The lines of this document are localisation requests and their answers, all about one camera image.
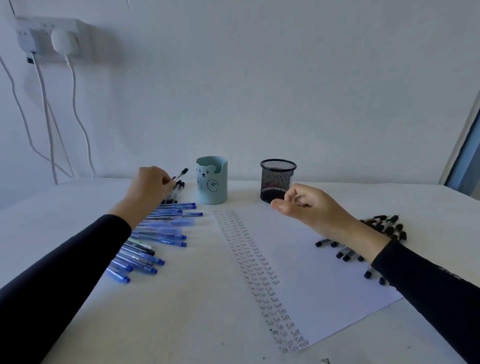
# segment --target paper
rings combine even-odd
[[[328,244],[317,248],[320,235],[267,204],[214,214],[283,352],[304,349],[402,297],[375,275],[365,279],[368,263],[337,259]]]

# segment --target black long-sleeve shirt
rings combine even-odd
[[[104,215],[0,290],[0,348],[39,363],[71,322],[131,233]],[[89,270],[69,269],[88,259]],[[468,363],[480,362],[480,288],[436,266],[397,241],[372,263]],[[25,343],[25,326],[42,334]]]

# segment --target white table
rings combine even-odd
[[[0,285],[106,213],[129,182],[74,180],[1,211]],[[310,184],[358,217],[401,214],[409,248],[480,285],[479,201],[438,185]],[[195,201],[194,182],[187,187],[182,200]],[[229,181],[228,189],[228,201],[216,208],[264,203],[259,182]],[[45,363],[463,363],[405,300],[282,354],[211,210],[199,206],[206,216],[188,228],[187,248],[158,248],[167,261],[158,275],[131,274],[128,285],[102,277]],[[32,307],[40,299],[32,297]],[[36,335],[41,330],[25,328],[26,350]]]

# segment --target hand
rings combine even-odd
[[[296,218],[320,235],[344,244],[372,262],[389,239],[362,224],[330,195],[318,188],[295,183],[285,199],[275,199],[272,208]]]
[[[145,218],[175,186],[170,176],[158,167],[140,167],[125,197],[110,214],[124,219],[133,229]]]

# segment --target person's left hand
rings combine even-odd
[[[140,167],[125,197],[110,214],[124,219],[135,227],[171,192],[175,181],[159,167]]]

